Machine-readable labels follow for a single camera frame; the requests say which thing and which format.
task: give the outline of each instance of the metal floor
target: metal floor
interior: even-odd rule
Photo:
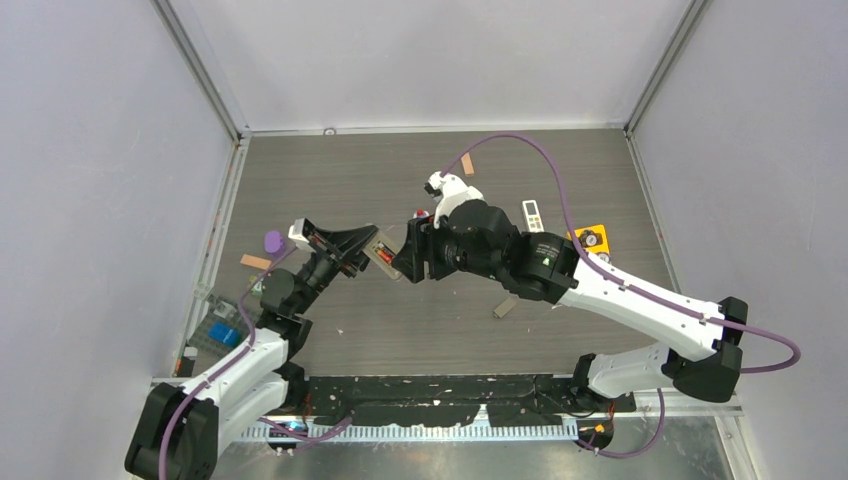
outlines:
[[[402,244],[423,190],[483,134],[418,133],[254,137],[227,231],[215,292],[236,298],[257,270],[244,253],[265,256],[263,236],[299,217],[321,228],[373,223]],[[670,279],[630,153],[620,130],[530,132],[565,175],[577,227],[607,227],[613,263],[666,287]],[[549,167],[530,147],[494,140],[472,152],[466,181],[524,229],[520,202],[536,199],[545,228],[564,234]],[[462,176],[461,167],[454,173]],[[297,271],[306,255],[284,266]],[[306,317],[306,347],[294,361],[312,375],[570,373],[582,354],[616,353],[651,343],[598,315],[519,301],[503,319],[492,309],[508,296],[492,281],[455,273],[439,282],[391,281],[378,268],[339,276]],[[251,298],[254,306],[258,302]]]
[[[655,418],[617,418],[611,451],[647,442]],[[276,456],[267,444],[234,444],[213,480],[724,480],[728,458],[712,417],[667,418],[663,437],[647,454],[628,460],[596,457],[570,441],[325,444]]]

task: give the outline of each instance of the black bracket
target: black bracket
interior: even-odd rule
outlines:
[[[159,479],[159,450],[165,426],[186,394],[160,383],[147,396],[124,468],[145,480]],[[206,480],[218,463],[218,407],[211,400],[192,400],[171,435],[167,452],[168,480]]]

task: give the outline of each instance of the metal frame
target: metal frame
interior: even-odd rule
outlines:
[[[686,46],[687,40],[692,35],[695,27],[697,27],[701,16],[706,11],[710,2],[711,0],[691,0],[689,2],[689,6],[686,8],[683,18],[677,25],[677,29],[674,31],[674,35],[672,35],[671,41],[665,49],[665,53],[663,53],[663,56],[660,58],[659,63],[654,69],[654,73],[651,74],[651,79],[648,80],[648,84],[645,86],[645,90],[639,97],[639,101],[636,102],[636,108],[630,115],[630,120],[628,120],[627,124],[624,126],[624,134],[628,138],[633,136],[633,132],[636,130],[636,127],[645,115],[645,111],[648,109],[651,100],[653,100],[657,89],[659,89],[666,74],[668,74],[669,70],[671,70],[671,67],[674,65],[674,61]]]
[[[212,81],[212,77],[209,75],[209,70],[204,65],[203,60],[191,41],[191,38],[189,38],[183,22],[174,10],[171,1],[150,0],[150,3],[153,4],[156,11],[159,13],[159,16],[162,18],[162,23],[171,34],[177,49],[180,51],[180,54],[182,54],[186,65],[197,80],[198,86],[203,91],[203,94],[206,96],[207,100],[209,100],[209,104],[212,107],[212,110],[215,111],[215,115],[218,116],[218,120],[221,121],[221,125],[223,125],[233,142],[238,142],[243,137],[242,129],[236,125],[233,115],[227,108],[224,100],[221,98],[219,88],[216,87],[215,83]]]
[[[449,132],[493,132],[530,130],[592,130],[624,128],[621,122],[564,123],[564,124],[508,124],[508,125],[461,125],[439,127],[358,127],[325,128],[308,130],[260,130],[252,131],[254,137],[302,137],[315,135],[369,135],[375,133],[449,133]]]
[[[751,455],[749,444],[745,439],[742,424],[744,417],[716,417],[716,428],[721,438],[721,446],[730,464],[735,480],[756,480],[765,478],[763,472],[757,468],[754,457]]]
[[[244,160],[247,157],[249,147],[250,137],[247,137],[239,142],[237,148],[233,149],[233,155],[230,157],[229,165],[227,166],[227,173],[221,182],[221,188],[218,194],[218,206],[215,209],[215,217],[210,227],[208,243],[201,254],[200,270],[195,281],[191,306],[186,314],[185,329],[179,339],[179,355],[177,358],[182,356],[186,341],[208,310],[206,297],[211,293],[212,285],[215,283],[215,277],[218,274],[218,266],[221,263],[221,254],[223,253],[224,242],[227,238],[227,229],[230,224],[230,218],[232,217],[233,205],[235,204],[236,194],[241,183]]]

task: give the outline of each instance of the gray table surface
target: gray table surface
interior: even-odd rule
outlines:
[[[636,171],[619,130],[529,132],[565,176],[578,227],[607,227],[613,263],[669,287]],[[251,140],[227,231],[215,292],[236,297],[258,270],[242,254],[267,256],[268,230],[300,217],[329,230],[368,223],[402,244],[418,208],[432,211],[422,186],[483,134],[418,133],[258,137]],[[565,222],[550,169],[530,147],[498,139],[472,152],[467,183],[522,230],[522,200],[539,202],[545,229]],[[462,175],[457,166],[454,173]],[[284,266],[294,272],[306,254]],[[492,309],[507,296],[498,283],[455,273],[439,282],[392,281],[370,267],[339,276],[307,311],[306,347],[294,361],[311,375],[570,373],[585,353],[616,353],[651,339],[601,316],[520,300],[504,318]]]

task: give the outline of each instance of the purple cable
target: purple cable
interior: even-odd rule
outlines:
[[[304,442],[303,444],[301,444],[298,447],[298,450],[303,451],[303,450],[307,450],[311,447],[314,447],[315,445],[317,445],[317,444],[319,444],[319,443],[321,443],[325,440],[329,440],[329,439],[339,435],[347,427],[349,427],[351,423],[353,423],[353,418],[345,417],[344,419],[342,419],[342,421],[333,425],[333,427],[331,429],[327,430],[323,435],[318,436],[318,437],[312,437],[312,438],[310,438],[308,434],[304,435],[302,433],[297,433],[297,432],[293,432],[291,430],[286,430],[285,428],[277,425],[273,420],[270,420],[268,418],[263,417],[263,418],[260,418],[259,421],[262,422],[262,423],[270,425],[271,429],[276,431],[276,432],[279,432],[279,433],[282,433],[283,435],[294,438],[295,440],[300,440],[300,441]]]
[[[571,217],[571,209],[569,208],[569,205],[568,205],[568,196],[565,193],[565,183],[562,180],[562,175],[559,172],[559,167],[557,167],[556,163],[553,161],[553,158],[551,157],[550,154],[548,154],[548,152],[545,150],[545,148],[542,147],[538,142],[536,142],[532,138],[530,138],[526,135],[522,135],[520,133],[514,133],[514,132],[494,133],[494,134],[488,135],[486,137],[483,137],[480,140],[478,140],[477,142],[475,142],[474,144],[472,144],[470,147],[463,150],[463,152],[460,153],[456,157],[456,159],[454,159],[454,161],[452,161],[447,167],[445,167],[441,171],[441,175],[444,177],[448,172],[450,172],[453,169],[453,167],[455,167],[456,164],[459,163],[460,160],[462,160],[463,155],[470,152],[471,150],[478,147],[479,145],[486,143],[489,140],[494,140],[496,138],[514,138],[516,140],[521,140],[522,142],[526,143],[527,145],[530,145],[531,147],[533,147],[537,152],[539,152],[539,154],[542,156],[542,158],[544,158],[545,161],[548,162],[548,165],[551,167],[551,171],[554,174],[554,180],[557,183],[557,188],[559,189],[559,198],[560,198],[560,203],[561,203],[561,206],[562,206],[563,218],[565,218],[565,226],[566,226],[566,228],[568,228],[568,233],[571,235],[571,242],[574,244],[574,248],[577,250],[577,253],[580,255],[580,258],[587,265],[589,265],[589,267],[592,270],[599,273],[605,280],[611,281],[618,286],[624,285],[624,280],[616,277],[615,275],[611,274],[610,272],[607,272],[606,270],[601,268],[599,265],[597,265],[595,262],[593,262],[589,258],[588,253],[586,253],[586,250],[583,249],[583,246],[580,244],[580,239],[574,233],[574,220]],[[698,319],[699,321],[702,318],[702,316],[699,312],[696,312],[695,310],[691,310],[689,308],[677,305],[674,302],[666,300],[665,298],[662,298],[658,295],[654,295],[653,293],[645,291],[642,288],[639,288],[639,287],[633,286],[633,285],[629,285],[627,288],[629,290],[633,291],[634,293],[642,296],[643,298],[651,300],[651,301],[658,303],[658,304],[660,304],[664,307],[670,308],[670,309],[672,309],[676,312],[680,312],[680,313],[687,315],[689,317]],[[751,333],[753,335],[757,335],[757,336],[760,336],[760,337],[768,338],[770,340],[774,340],[776,342],[779,342],[779,343],[786,345],[787,347],[789,347],[792,350],[792,356],[788,360],[785,360],[783,362],[776,363],[776,364],[773,364],[773,365],[764,365],[764,366],[761,366],[761,367],[742,368],[740,370],[741,373],[763,373],[763,372],[773,372],[773,371],[776,371],[776,370],[782,370],[784,368],[789,368],[792,365],[795,365],[801,359],[801,349],[798,347],[798,345],[795,342],[793,342],[792,340],[789,340],[788,338],[786,338],[784,336],[777,335],[775,333],[769,332],[767,330],[764,330],[764,329],[761,329],[761,328],[758,328],[758,327],[753,327],[753,326],[749,326],[749,325],[742,325],[742,324],[739,324],[739,323],[730,322],[730,321],[720,319],[720,318],[708,318],[708,319],[706,319],[706,321],[708,321],[710,323],[714,323],[716,325],[720,325],[720,326],[725,327],[725,328],[732,328],[734,330],[740,330],[742,332],[748,332],[748,333]],[[661,390],[657,390],[657,393],[659,394],[659,399],[660,399],[660,420],[659,420],[659,423],[657,424],[657,431],[654,433],[654,436],[651,438],[651,440],[644,447],[640,448],[639,450],[636,450],[635,452],[615,453],[615,452],[599,451],[599,454],[601,454],[605,457],[610,457],[610,458],[631,458],[631,457],[635,457],[637,455],[641,455],[641,454],[647,452],[651,447],[654,446],[654,443],[656,443],[657,439],[659,439],[660,434],[661,434],[662,429],[663,429],[663,425],[665,424],[665,400],[663,398]],[[578,440],[578,441],[584,447],[593,448],[591,445],[587,444],[586,442],[583,442],[582,440]]]
[[[597,452],[598,455],[600,455],[602,457],[607,457],[607,458],[621,458],[621,459],[633,458],[633,457],[639,456],[639,455],[647,452],[648,450],[650,450],[654,446],[655,443],[657,443],[657,440],[659,440],[659,438],[660,438],[660,433],[662,432],[663,426],[665,425],[665,398],[663,398],[662,390],[657,389],[657,395],[660,398],[660,419],[659,419],[659,422],[657,422],[657,431],[654,432],[654,436],[651,437],[650,440],[648,440],[648,443],[646,443],[644,447],[640,448],[639,450],[636,450],[635,452],[618,453],[618,452],[607,452],[606,450],[598,450],[598,452]],[[595,447],[592,446],[592,441],[594,441],[594,440],[595,440],[595,434],[592,434],[592,437],[589,438],[588,442],[577,439],[577,443],[583,448],[587,448],[589,450],[595,450]]]

